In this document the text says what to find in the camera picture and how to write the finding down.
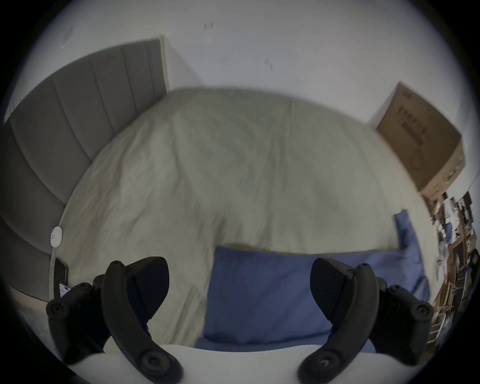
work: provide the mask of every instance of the beige bedsheet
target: beige bedsheet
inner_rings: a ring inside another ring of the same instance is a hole
[[[217,245],[288,253],[395,248],[393,215],[403,209],[433,299],[441,285],[435,230],[376,132],[284,96],[180,90],[98,155],[68,201],[54,256],[68,265],[70,286],[92,282],[113,260],[165,257],[170,290],[149,330],[158,344],[193,346]]]

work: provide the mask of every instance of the bed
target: bed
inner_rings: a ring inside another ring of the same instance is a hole
[[[157,344],[193,346],[217,246],[291,257],[396,249],[394,215],[407,209],[434,300],[435,229],[375,131],[288,96],[167,92],[161,53],[157,39],[80,59],[10,116],[0,213],[12,287],[49,300],[56,258],[73,286],[113,260],[163,256],[170,290],[149,331]]]

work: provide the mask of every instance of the cardboard box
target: cardboard box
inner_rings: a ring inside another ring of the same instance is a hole
[[[440,200],[465,167],[462,136],[426,100],[398,84],[378,132],[400,158],[417,189]]]

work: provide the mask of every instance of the white round device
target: white round device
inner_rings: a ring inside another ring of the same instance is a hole
[[[58,248],[61,244],[61,239],[63,237],[63,231],[59,226],[56,226],[52,229],[52,233],[50,234],[50,244],[53,248]]]

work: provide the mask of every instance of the gray upholstered headboard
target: gray upholstered headboard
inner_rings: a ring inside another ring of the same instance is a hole
[[[105,49],[39,84],[0,131],[0,268],[48,300],[50,232],[100,150],[166,91],[162,40]]]

